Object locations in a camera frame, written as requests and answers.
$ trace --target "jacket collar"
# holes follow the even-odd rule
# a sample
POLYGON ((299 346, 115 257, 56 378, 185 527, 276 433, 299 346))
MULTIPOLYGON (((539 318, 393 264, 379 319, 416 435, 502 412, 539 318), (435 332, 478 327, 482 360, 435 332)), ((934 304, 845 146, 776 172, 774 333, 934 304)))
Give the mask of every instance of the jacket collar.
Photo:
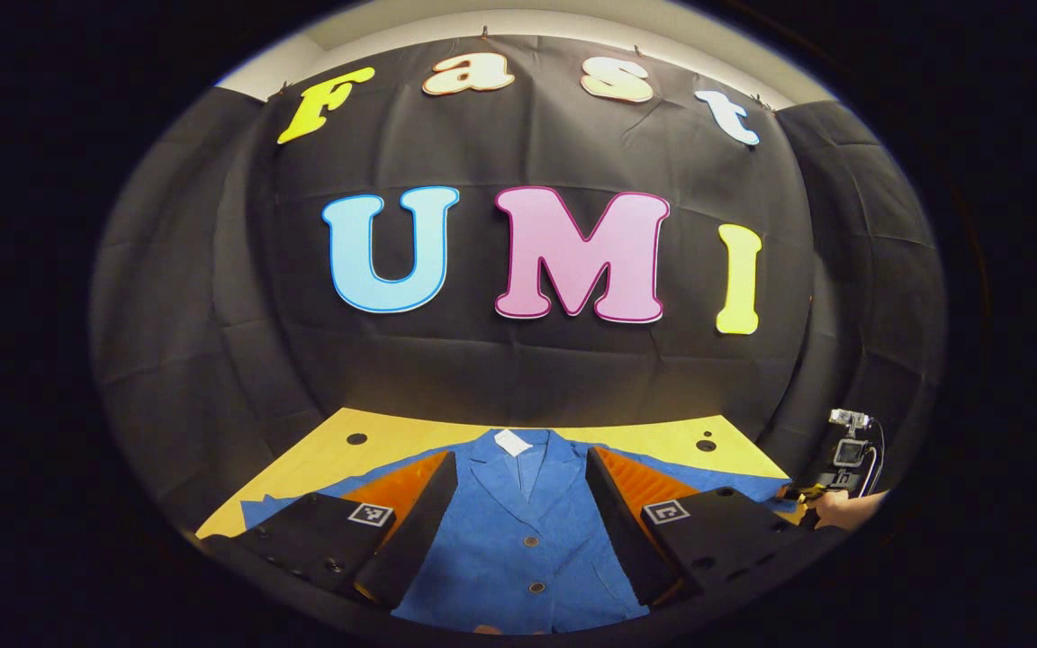
POLYGON ((523 500, 518 484, 507 470, 506 460, 513 458, 495 443, 495 434, 500 431, 501 429, 486 431, 472 442, 469 453, 470 471, 486 492, 510 514, 531 527, 539 527, 539 519, 567 494, 580 475, 585 462, 584 455, 555 430, 511 430, 531 446, 546 444, 546 454, 543 455, 542 467, 539 468, 535 487, 528 502, 523 500))

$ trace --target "pink letter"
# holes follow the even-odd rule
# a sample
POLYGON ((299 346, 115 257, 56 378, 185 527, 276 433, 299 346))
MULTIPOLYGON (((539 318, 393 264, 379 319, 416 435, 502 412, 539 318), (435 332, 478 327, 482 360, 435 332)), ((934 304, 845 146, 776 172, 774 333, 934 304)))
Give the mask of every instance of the pink letter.
POLYGON ((606 294, 594 303, 598 316, 634 323, 663 316, 654 297, 658 227, 671 213, 663 198, 618 194, 589 238, 555 189, 507 189, 495 204, 510 216, 510 277, 505 294, 495 300, 499 315, 535 319, 551 312, 551 300, 539 290, 540 266, 546 266, 567 315, 579 315, 609 270, 606 294))

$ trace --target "letter u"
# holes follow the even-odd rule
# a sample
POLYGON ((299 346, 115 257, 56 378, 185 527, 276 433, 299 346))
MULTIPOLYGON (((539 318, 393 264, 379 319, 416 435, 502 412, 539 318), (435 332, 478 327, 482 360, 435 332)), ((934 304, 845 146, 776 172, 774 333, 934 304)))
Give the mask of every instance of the letter u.
POLYGON ((371 250, 383 198, 351 196, 326 205, 323 221, 331 226, 334 290, 367 312, 403 312, 435 299, 446 280, 447 210, 457 201, 458 192, 452 188, 417 188, 402 194, 400 204, 415 217, 415 267, 394 282, 375 274, 371 250))

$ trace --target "yellow table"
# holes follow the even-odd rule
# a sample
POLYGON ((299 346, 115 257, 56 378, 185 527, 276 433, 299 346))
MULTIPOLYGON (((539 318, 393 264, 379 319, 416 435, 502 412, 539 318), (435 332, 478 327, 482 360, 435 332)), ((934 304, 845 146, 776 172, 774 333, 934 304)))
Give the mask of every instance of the yellow table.
MULTIPOLYGON (((461 423, 420 421, 340 410, 327 419, 283 456, 267 467, 230 500, 219 507, 199 527, 199 538, 213 534, 235 536, 244 532, 242 501, 258 502, 262 497, 300 497, 321 487, 329 487, 345 477, 363 475, 374 468, 420 454, 431 448, 452 446, 476 440, 491 424, 470 426, 461 423), (366 443, 352 446, 346 438, 366 434, 366 443)), ((567 440, 605 443, 625 452, 649 454, 658 460, 669 460, 683 467, 711 469, 762 477, 779 477, 790 481, 775 461, 762 454, 740 431, 723 416, 689 419, 645 426, 555 427, 567 440), (706 438, 704 432, 711 432, 706 438), (695 447, 700 440, 714 442, 714 450, 704 452, 695 447)), ((779 513, 797 524, 806 511, 802 504, 794 513, 779 513)))

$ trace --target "blue jacket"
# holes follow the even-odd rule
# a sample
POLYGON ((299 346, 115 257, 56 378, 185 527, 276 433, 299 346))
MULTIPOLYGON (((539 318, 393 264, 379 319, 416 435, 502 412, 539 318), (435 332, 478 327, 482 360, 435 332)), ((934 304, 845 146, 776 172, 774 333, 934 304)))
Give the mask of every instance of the blue jacket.
MULTIPOLYGON (((579 631, 645 615, 585 480, 587 450, 602 444, 571 442, 553 430, 514 430, 532 446, 514 458, 495 443, 498 431, 319 489, 345 495, 413 460, 453 451, 457 488, 419 574, 392 615, 458 631, 488 624, 503 635, 579 631), (542 589, 531 588, 534 584, 542 589)), ((769 508, 786 509, 773 501, 786 480, 613 451, 700 491, 733 487, 769 508)), ((296 500, 268 496, 262 502, 243 502, 247 529, 296 500)))

